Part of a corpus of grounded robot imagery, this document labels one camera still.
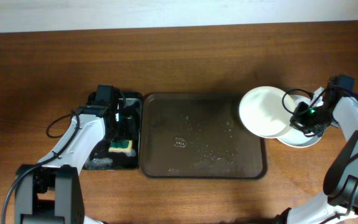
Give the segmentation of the pale grey plate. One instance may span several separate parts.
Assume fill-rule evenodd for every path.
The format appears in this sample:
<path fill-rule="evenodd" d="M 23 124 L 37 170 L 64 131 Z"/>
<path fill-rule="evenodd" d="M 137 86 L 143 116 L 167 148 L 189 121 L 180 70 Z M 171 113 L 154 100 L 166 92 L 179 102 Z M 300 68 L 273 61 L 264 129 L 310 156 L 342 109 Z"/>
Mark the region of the pale grey plate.
<path fill-rule="evenodd" d="M 291 95 L 293 101 L 296 105 L 301 102 L 306 104 L 310 104 L 311 100 L 305 96 L 301 95 Z M 306 137 L 301 131 L 296 130 L 295 128 L 291 129 L 288 133 L 283 136 L 277 138 L 281 143 L 295 148 L 306 148 L 316 144 L 320 141 L 322 137 L 313 136 L 313 137 Z"/>

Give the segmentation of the green and yellow sponge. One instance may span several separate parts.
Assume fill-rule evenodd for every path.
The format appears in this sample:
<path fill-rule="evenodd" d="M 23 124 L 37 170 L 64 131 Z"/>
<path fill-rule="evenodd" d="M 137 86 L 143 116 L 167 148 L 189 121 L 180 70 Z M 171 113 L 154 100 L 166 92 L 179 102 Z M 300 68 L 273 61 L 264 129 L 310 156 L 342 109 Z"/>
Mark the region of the green and yellow sponge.
<path fill-rule="evenodd" d="M 132 151 L 132 140 L 124 140 L 118 142 L 112 142 L 109 147 L 109 152 L 116 153 L 130 153 Z"/>

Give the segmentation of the white plate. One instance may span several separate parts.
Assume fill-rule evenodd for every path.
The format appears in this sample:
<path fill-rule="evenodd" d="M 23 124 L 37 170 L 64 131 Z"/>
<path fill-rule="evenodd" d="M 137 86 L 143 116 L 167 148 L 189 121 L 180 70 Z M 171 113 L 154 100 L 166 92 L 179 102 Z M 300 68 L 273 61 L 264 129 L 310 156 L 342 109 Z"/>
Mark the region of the white plate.
<path fill-rule="evenodd" d="M 291 113 L 296 104 L 279 88 L 260 86 L 248 91 L 239 103 L 243 125 L 262 138 L 279 138 L 290 132 Z"/>

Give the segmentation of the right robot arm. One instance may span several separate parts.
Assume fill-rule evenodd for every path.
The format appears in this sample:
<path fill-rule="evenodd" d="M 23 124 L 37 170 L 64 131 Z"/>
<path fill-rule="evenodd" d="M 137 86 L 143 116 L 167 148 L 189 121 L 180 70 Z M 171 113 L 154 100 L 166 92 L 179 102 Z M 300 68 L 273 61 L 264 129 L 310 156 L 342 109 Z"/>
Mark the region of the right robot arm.
<path fill-rule="evenodd" d="M 337 75 L 311 103 L 301 102 L 291 111 L 290 125 L 306 137 L 320 137 L 330 126 L 342 130 L 346 144 L 328 169 L 323 191 L 304 205 L 288 208 L 274 223 L 340 223 L 358 218 L 358 93 L 355 80 Z"/>

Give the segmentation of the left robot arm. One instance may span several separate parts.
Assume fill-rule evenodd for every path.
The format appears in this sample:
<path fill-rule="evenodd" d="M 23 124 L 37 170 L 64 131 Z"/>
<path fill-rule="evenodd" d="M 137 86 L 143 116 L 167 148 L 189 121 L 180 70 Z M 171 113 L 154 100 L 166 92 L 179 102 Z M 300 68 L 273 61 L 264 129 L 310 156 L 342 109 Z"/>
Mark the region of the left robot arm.
<path fill-rule="evenodd" d="M 23 164 L 8 195 L 15 223 L 94 223 L 86 216 L 83 170 L 139 166 L 142 95 L 98 85 L 85 104 L 68 114 L 70 125 L 35 164 Z"/>

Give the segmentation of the small black tray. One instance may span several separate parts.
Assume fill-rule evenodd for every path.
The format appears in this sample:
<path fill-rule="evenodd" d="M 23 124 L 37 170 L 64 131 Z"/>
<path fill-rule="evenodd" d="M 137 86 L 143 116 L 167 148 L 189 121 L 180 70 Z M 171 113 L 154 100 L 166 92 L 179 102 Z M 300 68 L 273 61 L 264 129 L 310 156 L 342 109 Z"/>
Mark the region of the small black tray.
<path fill-rule="evenodd" d="M 84 170 L 129 170 L 139 166 L 139 142 L 140 127 L 142 121 L 143 97 L 138 92 L 124 92 L 128 102 L 137 102 L 137 138 L 132 140 L 132 151 L 130 153 L 109 152 L 110 144 L 124 140 L 105 140 L 97 143 L 87 158 Z"/>

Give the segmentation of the brown serving tray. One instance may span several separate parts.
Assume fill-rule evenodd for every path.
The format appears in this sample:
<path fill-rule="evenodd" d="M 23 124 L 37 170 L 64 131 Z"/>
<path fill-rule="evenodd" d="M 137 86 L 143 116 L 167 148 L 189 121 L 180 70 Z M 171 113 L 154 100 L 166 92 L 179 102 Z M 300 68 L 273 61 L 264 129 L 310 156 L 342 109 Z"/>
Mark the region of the brown serving tray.
<path fill-rule="evenodd" d="M 154 93 L 142 110 L 139 168 L 156 179 L 259 180 L 264 139 L 241 123 L 241 96 Z"/>

